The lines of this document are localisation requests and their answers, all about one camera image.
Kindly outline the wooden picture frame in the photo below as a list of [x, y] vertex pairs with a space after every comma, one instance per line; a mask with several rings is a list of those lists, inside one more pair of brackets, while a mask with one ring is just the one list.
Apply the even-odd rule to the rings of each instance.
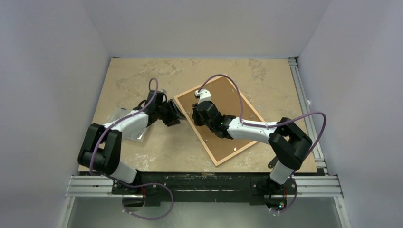
[[255, 141], [248, 139], [220, 138], [211, 131], [213, 127], [223, 130], [229, 125], [232, 117], [239, 117], [239, 115], [242, 115], [243, 120], [264, 121], [247, 98], [237, 92], [229, 79], [222, 76], [215, 77], [203, 86], [202, 93], [206, 95], [208, 91], [211, 94], [211, 102], [202, 105], [205, 110], [200, 114], [197, 113], [199, 99], [195, 97], [195, 92], [198, 90], [198, 86], [189, 89], [176, 95], [174, 100], [215, 166], [221, 165], [256, 144]]

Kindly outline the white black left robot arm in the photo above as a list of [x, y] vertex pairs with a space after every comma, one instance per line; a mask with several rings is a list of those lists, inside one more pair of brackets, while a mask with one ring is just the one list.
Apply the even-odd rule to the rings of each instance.
[[158, 120], [166, 126], [180, 123], [185, 116], [164, 91], [150, 90], [143, 100], [127, 115], [106, 124], [91, 124], [78, 154], [78, 164], [103, 175], [118, 179], [129, 194], [137, 194], [142, 187], [136, 178], [137, 169], [120, 160], [122, 141]]

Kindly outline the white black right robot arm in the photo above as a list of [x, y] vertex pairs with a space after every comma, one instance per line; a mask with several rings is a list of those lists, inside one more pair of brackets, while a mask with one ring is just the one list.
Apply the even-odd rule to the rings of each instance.
[[247, 139], [265, 143], [273, 149], [277, 162], [267, 180], [267, 188], [279, 193], [294, 171], [299, 170], [309, 154], [312, 140], [289, 118], [270, 123], [241, 121], [233, 115], [222, 115], [211, 101], [192, 106], [192, 118], [196, 126], [206, 126], [219, 138]]

